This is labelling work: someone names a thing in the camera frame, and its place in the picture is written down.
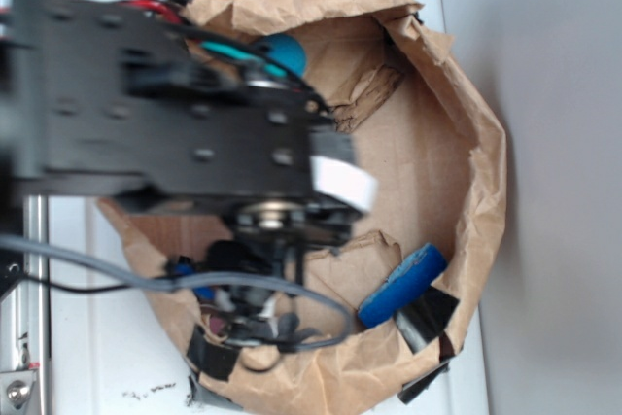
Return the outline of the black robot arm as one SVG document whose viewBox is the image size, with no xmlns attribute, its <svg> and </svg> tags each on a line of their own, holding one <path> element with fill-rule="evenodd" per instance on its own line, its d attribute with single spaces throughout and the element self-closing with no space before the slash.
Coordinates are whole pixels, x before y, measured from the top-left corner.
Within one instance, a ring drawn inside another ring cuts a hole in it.
<svg viewBox="0 0 622 415">
<path fill-rule="evenodd" d="M 234 236 L 207 271 L 153 279 L 10 235 L 4 249 L 144 291 L 213 286 L 233 346 L 341 342 L 291 313 L 273 331 L 261 316 L 280 292 L 352 327 L 344 306 L 285 276 L 287 262 L 344 245 L 370 209 L 344 188 L 362 175 L 354 144 L 314 88 L 257 49 L 130 2 L 12 0 L 1 21 L 3 213 L 28 195 L 103 196 L 133 215 L 215 215 Z"/>
</svg>

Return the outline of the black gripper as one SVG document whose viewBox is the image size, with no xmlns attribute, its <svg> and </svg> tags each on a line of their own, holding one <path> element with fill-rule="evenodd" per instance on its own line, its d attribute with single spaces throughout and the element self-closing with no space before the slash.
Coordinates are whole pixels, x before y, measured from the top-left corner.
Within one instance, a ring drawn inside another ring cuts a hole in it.
<svg viewBox="0 0 622 415">
<path fill-rule="evenodd" d="M 175 220 L 173 225 L 166 272 L 220 277 L 214 285 L 191 289 L 208 339 L 228 347 L 277 347 L 278 318 L 295 312 L 300 319 L 294 301 L 303 297 L 303 223 L 227 226 L 220 220 Z"/>
</svg>

